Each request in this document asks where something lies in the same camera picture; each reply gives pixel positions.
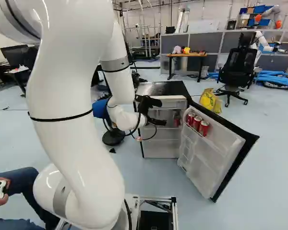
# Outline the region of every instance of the yellow bag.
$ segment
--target yellow bag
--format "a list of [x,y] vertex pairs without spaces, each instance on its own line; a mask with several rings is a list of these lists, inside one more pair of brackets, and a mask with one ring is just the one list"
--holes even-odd
[[216,114],[220,114],[222,112],[222,101],[218,98],[218,96],[214,95],[213,88],[204,90],[200,98],[200,104]]

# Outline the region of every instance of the mini fridge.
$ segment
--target mini fridge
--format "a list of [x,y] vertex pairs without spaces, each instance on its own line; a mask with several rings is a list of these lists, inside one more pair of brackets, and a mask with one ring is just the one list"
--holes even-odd
[[[185,171],[202,196],[216,202],[259,136],[194,102],[182,81],[170,82],[154,82],[151,87],[156,85],[159,89],[157,91],[147,90],[148,85],[145,85],[146,95],[160,98],[164,105],[153,108],[149,115],[156,119],[166,119],[168,123],[165,127],[157,127],[157,133],[150,142],[140,142],[142,156],[177,158],[177,165]],[[171,96],[169,92],[160,90],[162,84],[165,84],[163,87],[167,91],[179,96]],[[172,120],[178,111],[181,121],[179,127],[174,127]],[[190,112],[209,123],[205,137],[187,124],[186,117]],[[149,136],[153,134],[153,129],[143,127],[139,135],[143,132]]]

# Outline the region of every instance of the jeans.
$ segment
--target jeans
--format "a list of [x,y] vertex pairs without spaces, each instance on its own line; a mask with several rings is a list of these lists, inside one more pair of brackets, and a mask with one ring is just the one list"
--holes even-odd
[[[22,193],[40,219],[45,222],[46,229],[55,229],[60,219],[42,209],[34,198],[33,184],[37,175],[38,171],[32,167],[0,173],[0,177],[11,180],[10,186],[7,189],[7,194],[12,196],[14,194]],[[30,220],[0,219],[0,230],[43,230],[43,228],[30,222]]]

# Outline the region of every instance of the black monitor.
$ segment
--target black monitor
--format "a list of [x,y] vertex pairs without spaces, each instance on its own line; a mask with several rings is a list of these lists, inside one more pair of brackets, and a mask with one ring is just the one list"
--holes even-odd
[[1,48],[3,56],[8,60],[10,66],[17,68],[24,62],[24,54],[27,52],[28,45],[11,46]]

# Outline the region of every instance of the light blue floor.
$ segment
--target light blue floor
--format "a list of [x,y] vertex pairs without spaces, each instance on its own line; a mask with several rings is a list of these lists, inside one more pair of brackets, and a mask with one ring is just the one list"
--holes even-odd
[[[159,63],[137,63],[148,65]],[[167,78],[159,70],[139,73],[149,81]],[[214,80],[199,84],[187,77],[173,80],[180,79],[185,79],[190,95],[222,86]],[[20,94],[18,87],[0,92],[0,108],[26,109]],[[125,178],[126,192],[177,196],[181,230],[288,230],[288,92],[253,85],[241,96],[249,99],[247,106],[233,98],[221,115],[260,139],[216,204],[197,192],[175,160],[143,159],[139,143],[132,138],[126,138],[112,155]],[[96,127],[105,131],[101,120],[96,120]],[[27,112],[0,111],[0,172],[25,166],[42,170],[48,163]],[[0,218],[29,218],[43,226],[20,195],[0,207]]]

